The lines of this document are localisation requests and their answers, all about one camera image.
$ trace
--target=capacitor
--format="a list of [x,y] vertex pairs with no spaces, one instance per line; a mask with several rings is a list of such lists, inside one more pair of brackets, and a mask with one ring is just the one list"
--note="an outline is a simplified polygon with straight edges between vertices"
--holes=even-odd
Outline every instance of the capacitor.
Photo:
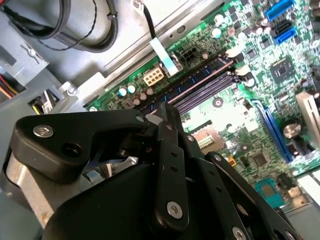
[[130,83],[128,85],[128,93],[129,94],[134,94],[135,92],[136,92],[136,86],[134,84]]
[[263,33],[265,33],[265,34],[270,34],[270,32],[271,32],[271,27],[270,27],[270,26],[265,26],[265,27],[263,28]]
[[288,120],[282,125],[282,133],[287,139],[296,138],[301,129],[301,123],[296,120]]
[[91,106],[89,108],[89,112],[97,112],[97,111],[98,111],[98,109],[96,109],[94,106]]
[[237,37],[239,40],[243,40],[243,39],[246,38],[246,34],[245,34],[243,31],[241,31],[241,32],[239,32],[239,33],[236,35],[236,37]]
[[135,97],[135,98],[133,99],[133,104],[136,105],[136,106],[140,105],[140,104],[141,104],[140,99],[139,99],[138,97]]
[[309,6],[311,9],[320,9],[320,1],[318,0],[311,0],[309,2]]
[[254,34],[262,34],[264,32],[263,28],[260,27],[260,26],[254,26],[251,31],[254,33]]
[[311,49],[316,49],[320,45],[320,39],[314,39],[310,42],[310,48]]
[[313,89],[309,89],[306,92],[308,94],[312,95],[314,99],[318,99],[320,97],[320,93],[318,91],[313,90]]
[[152,87],[148,87],[146,90],[146,94],[151,96],[155,93],[154,89]]
[[214,39],[220,38],[221,34],[222,34],[222,32],[221,32],[220,28],[217,28],[217,27],[212,29],[212,31],[211,31],[211,37]]
[[318,9],[313,9],[312,11],[311,11],[311,15],[313,16],[313,17],[320,17],[320,9],[318,8]]
[[203,53],[202,53],[202,58],[203,58],[204,60],[207,60],[207,59],[209,58],[209,54],[208,54],[207,52],[203,52]]
[[268,19],[266,17],[260,17],[255,21],[255,25],[257,27],[265,27],[268,26]]
[[119,88],[118,95],[119,95],[120,97],[126,96],[126,95],[127,95],[127,87],[121,86],[121,87]]
[[140,92],[139,98],[140,98],[140,100],[142,100],[142,101],[146,100],[146,99],[147,99],[147,94],[146,94],[146,92],[142,90],[142,91]]
[[222,14],[217,14],[214,17],[214,22],[217,26],[223,24],[225,21],[225,17]]

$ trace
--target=pci slot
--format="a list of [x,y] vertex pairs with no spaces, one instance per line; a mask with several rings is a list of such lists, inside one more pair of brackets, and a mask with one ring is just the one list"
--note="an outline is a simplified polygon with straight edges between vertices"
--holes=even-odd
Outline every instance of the pci slot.
[[173,106],[178,109],[181,115],[240,81],[239,77],[232,75],[230,71],[226,71],[218,77],[212,76],[211,78],[212,79],[200,85],[197,90],[194,90],[191,94],[187,94],[182,99],[173,103]]
[[277,2],[275,5],[269,8],[265,12],[265,15],[269,21],[273,21],[281,14],[283,14],[287,9],[291,8],[294,4],[294,0],[281,0],[280,2]]
[[252,100],[252,103],[259,109],[264,122],[269,129],[269,132],[274,140],[275,145],[277,146],[281,156],[285,160],[286,163],[291,163],[293,161],[293,157],[286,145],[285,139],[271,114],[269,108],[265,107],[259,100]]
[[213,76],[231,68],[233,64],[234,61],[232,59],[217,54],[188,75],[171,83],[161,92],[139,105],[137,109],[144,114],[154,113],[162,102],[169,104],[176,102],[190,91],[196,90],[202,83],[212,80]]
[[320,149],[320,117],[314,97],[301,92],[295,96],[301,109],[305,124],[312,137],[314,146]]

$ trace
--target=black ram slot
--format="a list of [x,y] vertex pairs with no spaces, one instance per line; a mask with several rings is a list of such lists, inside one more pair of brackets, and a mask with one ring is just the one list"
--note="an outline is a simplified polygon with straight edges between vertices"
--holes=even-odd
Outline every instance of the black ram slot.
[[230,87],[232,84],[238,83],[239,81],[240,80],[238,76],[232,75],[230,71],[226,71],[218,77],[213,76],[212,79],[206,81],[191,94],[179,99],[172,105],[178,109],[181,115],[183,115],[212,96],[218,94],[227,87]]
[[220,53],[214,58],[204,62],[187,76],[171,83],[161,92],[139,105],[137,109],[144,114],[152,113],[162,102],[173,103],[189,92],[193,92],[194,89],[202,85],[203,82],[212,79],[212,76],[216,76],[226,69],[231,68],[234,65],[234,61],[222,56]]

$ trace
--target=yellow wire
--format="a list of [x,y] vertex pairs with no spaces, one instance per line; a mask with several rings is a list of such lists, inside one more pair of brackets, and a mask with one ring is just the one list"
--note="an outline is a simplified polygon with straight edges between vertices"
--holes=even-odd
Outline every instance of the yellow wire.
[[37,114],[37,115],[41,115],[41,113],[39,112],[39,110],[37,109],[37,107],[36,106],[32,106],[32,109],[35,111],[35,113]]

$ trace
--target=black chip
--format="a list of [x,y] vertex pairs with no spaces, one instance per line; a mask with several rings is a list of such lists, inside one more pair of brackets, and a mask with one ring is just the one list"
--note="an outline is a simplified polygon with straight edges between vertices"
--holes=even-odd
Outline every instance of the black chip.
[[252,159],[258,167],[261,167],[267,163],[267,160],[262,152],[252,156]]
[[276,84],[292,78],[295,74],[295,66],[290,57],[285,57],[270,66],[270,71]]
[[271,45],[271,43],[270,43],[269,39],[265,39],[265,40],[262,41],[262,47],[263,47],[264,49],[266,49],[266,48],[269,47],[270,45]]
[[260,3],[260,0],[252,0],[253,5],[257,5]]
[[240,22],[236,22],[235,24],[233,24],[234,29],[239,29],[241,28],[241,23]]
[[295,41],[295,43],[298,45],[298,44],[300,44],[300,43],[302,42],[302,39],[301,39],[301,37],[296,36],[296,37],[294,38],[294,41]]
[[233,22],[237,21],[238,20],[238,15],[237,14],[232,14],[231,15],[231,19]]
[[250,50],[247,52],[248,56],[253,59],[256,56],[256,51],[255,50]]
[[249,18],[252,17],[252,14],[251,14],[251,12],[247,12],[247,13],[245,14],[245,16],[246,16],[247,19],[249,19]]
[[242,30],[242,32],[247,36],[251,33],[251,29],[249,27],[246,27],[245,29]]
[[228,9],[229,13],[230,14],[233,14],[234,12],[236,12],[236,7],[235,6],[232,6]]
[[247,5],[248,4],[248,0],[241,0],[242,5]]
[[244,167],[247,168],[250,166],[248,159],[245,156],[240,157],[240,161],[243,163]]

